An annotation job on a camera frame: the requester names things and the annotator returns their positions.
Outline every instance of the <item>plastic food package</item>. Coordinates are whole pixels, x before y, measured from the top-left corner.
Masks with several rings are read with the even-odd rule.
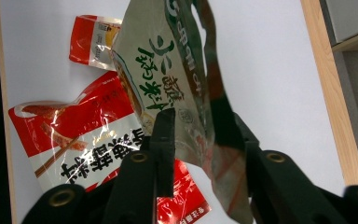
[[[193,4],[207,33],[207,76]],[[131,0],[113,56],[145,135],[159,111],[174,107],[175,157],[202,167],[227,214],[252,223],[244,143],[224,91],[208,2]]]
[[[144,137],[113,71],[72,103],[31,102],[8,113],[43,191],[64,183],[97,188],[117,176],[124,156],[138,150]],[[158,221],[193,223],[210,207],[186,165],[176,161],[174,170],[174,197],[158,198]]]
[[[121,20],[93,15],[77,16],[71,35],[69,59],[75,63],[116,71],[112,44]]]

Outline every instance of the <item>white table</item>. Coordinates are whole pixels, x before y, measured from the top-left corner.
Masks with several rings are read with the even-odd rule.
[[[228,98],[263,149],[288,154],[311,181],[335,194],[344,185],[324,94],[300,1],[210,1]],[[0,0],[0,60],[5,112],[28,101],[70,102],[103,73],[71,63],[74,18],[122,18],[129,0]],[[6,116],[13,221],[42,194]],[[189,167],[213,211],[200,223],[229,223],[209,181]]]

